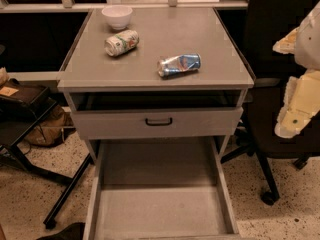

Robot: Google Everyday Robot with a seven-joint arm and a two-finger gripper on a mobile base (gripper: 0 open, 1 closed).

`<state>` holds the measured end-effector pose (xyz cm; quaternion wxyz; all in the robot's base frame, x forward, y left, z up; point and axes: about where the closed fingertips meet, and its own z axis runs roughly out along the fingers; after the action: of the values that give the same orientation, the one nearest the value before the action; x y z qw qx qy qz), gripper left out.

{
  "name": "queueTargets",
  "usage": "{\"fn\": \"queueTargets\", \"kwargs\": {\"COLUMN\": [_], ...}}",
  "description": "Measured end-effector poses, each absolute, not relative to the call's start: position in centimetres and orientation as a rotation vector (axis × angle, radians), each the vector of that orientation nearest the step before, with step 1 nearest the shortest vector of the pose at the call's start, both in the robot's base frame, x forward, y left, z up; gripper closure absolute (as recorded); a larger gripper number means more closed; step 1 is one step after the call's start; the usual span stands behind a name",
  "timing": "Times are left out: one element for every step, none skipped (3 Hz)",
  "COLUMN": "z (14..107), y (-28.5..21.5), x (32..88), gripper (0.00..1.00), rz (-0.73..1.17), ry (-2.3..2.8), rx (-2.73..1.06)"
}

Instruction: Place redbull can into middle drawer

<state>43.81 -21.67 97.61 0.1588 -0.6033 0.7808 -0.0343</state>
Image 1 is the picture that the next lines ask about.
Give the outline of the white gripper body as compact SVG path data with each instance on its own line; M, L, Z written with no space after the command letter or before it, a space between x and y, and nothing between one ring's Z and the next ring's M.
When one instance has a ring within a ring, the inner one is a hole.
M301 22L296 36L295 61L308 69L320 69L320 2Z

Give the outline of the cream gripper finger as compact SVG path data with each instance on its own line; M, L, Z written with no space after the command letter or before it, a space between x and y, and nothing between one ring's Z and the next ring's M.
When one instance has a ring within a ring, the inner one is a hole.
M298 28L293 29L285 37L273 45L273 50L281 54L294 54Z
M293 138L319 111L320 71L307 70L299 78L290 77L274 132L281 138Z

